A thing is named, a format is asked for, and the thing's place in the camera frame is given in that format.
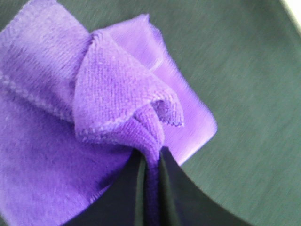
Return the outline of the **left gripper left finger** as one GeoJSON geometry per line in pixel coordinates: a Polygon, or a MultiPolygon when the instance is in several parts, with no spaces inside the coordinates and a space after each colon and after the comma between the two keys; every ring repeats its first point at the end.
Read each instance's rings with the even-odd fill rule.
{"type": "Polygon", "coordinates": [[[110,188],[65,225],[146,226],[144,175],[144,158],[134,150],[110,188]]]}

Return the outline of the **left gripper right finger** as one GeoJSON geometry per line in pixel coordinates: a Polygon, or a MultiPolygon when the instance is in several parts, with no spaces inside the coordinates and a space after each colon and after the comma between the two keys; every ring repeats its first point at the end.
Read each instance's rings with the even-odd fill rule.
{"type": "Polygon", "coordinates": [[[168,147],[160,151],[160,223],[162,226],[245,226],[204,194],[177,164],[168,147]]]}

